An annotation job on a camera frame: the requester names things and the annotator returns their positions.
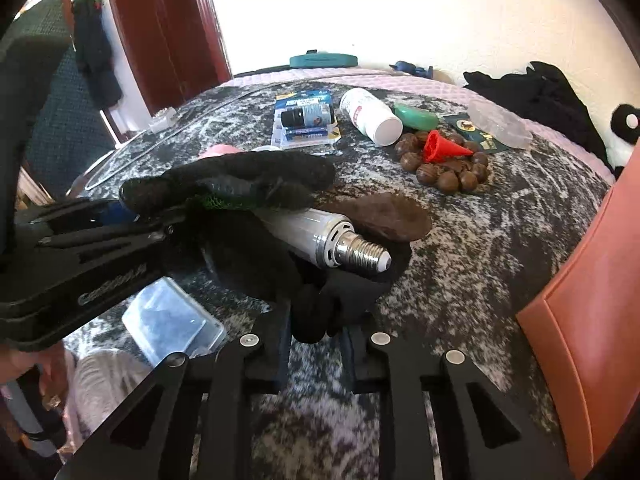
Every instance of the red cone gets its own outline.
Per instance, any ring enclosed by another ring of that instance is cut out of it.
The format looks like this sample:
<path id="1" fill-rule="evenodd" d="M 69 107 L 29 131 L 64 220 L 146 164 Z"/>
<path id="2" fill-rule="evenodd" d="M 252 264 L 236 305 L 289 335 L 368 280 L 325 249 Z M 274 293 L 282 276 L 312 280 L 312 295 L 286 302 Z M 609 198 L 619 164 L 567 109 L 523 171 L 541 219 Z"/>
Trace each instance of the red cone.
<path id="1" fill-rule="evenodd" d="M 437 130 L 431 130 L 424 145 L 422 158 L 425 162 L 444 162 L 450 156 L 473 155 L 474 152 L 445 139 Z"/>

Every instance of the person's hand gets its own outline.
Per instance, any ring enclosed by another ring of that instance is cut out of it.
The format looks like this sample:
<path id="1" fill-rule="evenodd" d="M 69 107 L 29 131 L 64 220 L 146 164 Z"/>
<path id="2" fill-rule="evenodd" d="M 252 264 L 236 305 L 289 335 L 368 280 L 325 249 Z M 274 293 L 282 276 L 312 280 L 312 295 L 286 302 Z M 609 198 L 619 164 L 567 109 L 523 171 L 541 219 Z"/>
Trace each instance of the person's hand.
<path id="1" fill-rule="evenodd" d="M 55 397 L 63 402 L 68 382 L 62 342 L 41 352 L 19 352 L 7 345 L 0 345 L 0 384 L 16 380 L 35 365 L 42 368 L 39 386 L 44 405 Z"/>

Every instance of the orange chair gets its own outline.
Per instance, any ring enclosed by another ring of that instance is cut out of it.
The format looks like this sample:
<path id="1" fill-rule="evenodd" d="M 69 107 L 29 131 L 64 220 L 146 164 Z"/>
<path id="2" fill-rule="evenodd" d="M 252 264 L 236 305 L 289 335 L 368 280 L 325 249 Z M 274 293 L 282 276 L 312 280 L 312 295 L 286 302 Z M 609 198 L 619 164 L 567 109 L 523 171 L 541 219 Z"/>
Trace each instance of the orange chair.
<path id="1" fill-rule="evenodd" d="M 551 391 L 572 471 L 583 479 L 640 392 L 640 148 L 572 256 L 517 319 Z"/>

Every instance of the green soap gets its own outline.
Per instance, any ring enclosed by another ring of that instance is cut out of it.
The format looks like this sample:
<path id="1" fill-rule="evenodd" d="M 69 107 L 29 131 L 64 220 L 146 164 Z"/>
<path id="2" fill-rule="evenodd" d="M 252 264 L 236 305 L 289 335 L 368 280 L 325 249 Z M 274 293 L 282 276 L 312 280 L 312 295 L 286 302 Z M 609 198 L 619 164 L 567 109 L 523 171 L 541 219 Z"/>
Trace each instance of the green soap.
<path id="1" fill-rule="evenodd" d="M 438 127 L 438 116 L 427 110 L 401 104 L 394 105 L 394 114 L 404 126 L 430 132 Z"/>

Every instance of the white bottle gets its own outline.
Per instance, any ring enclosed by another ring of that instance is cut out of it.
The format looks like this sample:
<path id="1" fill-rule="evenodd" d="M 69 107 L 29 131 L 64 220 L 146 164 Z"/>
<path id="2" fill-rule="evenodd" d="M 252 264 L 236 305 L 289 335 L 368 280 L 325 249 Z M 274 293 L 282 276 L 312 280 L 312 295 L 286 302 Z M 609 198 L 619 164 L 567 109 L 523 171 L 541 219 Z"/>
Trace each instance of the white bottle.
<path id="1" fill-rule="evenodd" d="M 353 88 L 340 100 L 340 109 L 351 123 L 377 146 L 388 146 L 402 134 L 402 122 L 391 108 L 364 88 Z"/>

